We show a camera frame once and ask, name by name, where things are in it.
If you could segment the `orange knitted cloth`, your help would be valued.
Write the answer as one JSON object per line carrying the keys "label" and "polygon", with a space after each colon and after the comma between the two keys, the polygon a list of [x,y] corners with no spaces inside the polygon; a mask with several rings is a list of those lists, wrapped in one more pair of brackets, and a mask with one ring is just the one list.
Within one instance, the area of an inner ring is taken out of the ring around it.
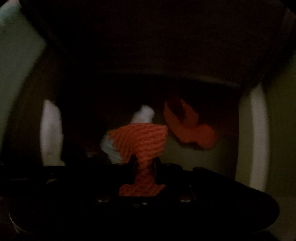
{"label": "orange knitted cloth", "polygon": [[165,148],[168,128],[153,123],[132,123],[108,132],[112,146],[127,164],[136,157],[138,172],[133,184],[120,187],[119,195],[126,197],[152,197],[159,194],[163,184],[156,184],[152,175],[152,161],[159,157]]}

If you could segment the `red plastic bag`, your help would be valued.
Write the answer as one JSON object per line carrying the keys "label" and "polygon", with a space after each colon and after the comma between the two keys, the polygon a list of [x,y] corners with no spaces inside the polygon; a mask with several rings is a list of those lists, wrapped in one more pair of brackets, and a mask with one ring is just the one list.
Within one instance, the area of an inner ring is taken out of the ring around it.
{"label": "red plastic bag", "polygon": [[199,114],[181,100],[185,118],[180,120],[169,108],[168,103],[164,105],[164,117],[167,126],[183,144],[197,144],[203,150],[210,150],[217,143],[215,130],[207,124],[199,124]]}

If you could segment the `white printed paper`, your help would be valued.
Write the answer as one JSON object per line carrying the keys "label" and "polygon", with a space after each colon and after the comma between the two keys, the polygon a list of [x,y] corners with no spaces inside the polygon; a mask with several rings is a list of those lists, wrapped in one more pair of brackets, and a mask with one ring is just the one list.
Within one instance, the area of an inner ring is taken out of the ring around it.
{"label": "white printed paper", "polygon": [[119,152],[113,146],[113,142],[114,140],[110,139],[109,134],[106,134],[101,142],[101,149],[107,154],[112,164],[123,164],[123,160]]}

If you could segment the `colourful patterned bed blanket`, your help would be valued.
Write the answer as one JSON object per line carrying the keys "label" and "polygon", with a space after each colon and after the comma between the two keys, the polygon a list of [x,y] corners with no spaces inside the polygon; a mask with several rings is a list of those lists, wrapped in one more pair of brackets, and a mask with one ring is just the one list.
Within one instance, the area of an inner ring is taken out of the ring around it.
{"label": "colourful patterned bed blanket", "polygon": [[18,1],[1,6],[1,136],[25,78],[45,43],[21,14]]}

